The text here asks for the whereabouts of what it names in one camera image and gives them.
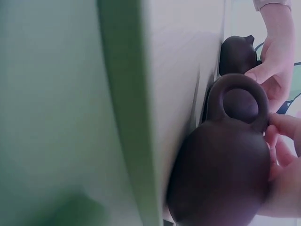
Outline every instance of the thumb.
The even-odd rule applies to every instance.
[[[268,59],[266,59],[261,65],[258,65],[245,73],[246,76],[257,81],[259,84],[263,84],[274,74],[277,74],[277,64]]]
[[[281,135],[294,140],[298,128],[301,126],[301,119],[285,114],[270,113],[269,122],[275,125]]]

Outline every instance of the white wall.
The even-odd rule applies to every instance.
[[[207,84],[216,75],[223,11],[224,0],[150,1],[151,70],[162,196],[187,127],[198,123]],[[195,90],[196,108],[190,121]]]

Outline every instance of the clay teapot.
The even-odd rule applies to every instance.
[[[221,47],[219,73],[221,76],[228,73],[244,74],[261,64],[253,47],[254,37],[231,36]],[[224,98],[224,108],[231,118],[244,122],[252,122],[257,113],[256,101],[247,91],[234,89]]]
[[[259,112],[248,124],[230,118],[225,94],[243,89],[253,95]],[[220,77],[208,98],[205,122],[184,141],[166,194],[171,216],[180,226],[246,226],[268,192],[269,148],[263,138],[268,124],[264,90],[241,74]]]

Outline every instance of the teapot body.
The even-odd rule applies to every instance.
[[[175,162],[167,193],[171,215],[184,226],[246,226],[266,197],[269,170],[260,132],[231,118],[206,121]]]

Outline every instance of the wrist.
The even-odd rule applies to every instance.
[[[268,36],[294,34],[292,13],[288,6],[270,3],[263,6],[260,13],[266,25]]]

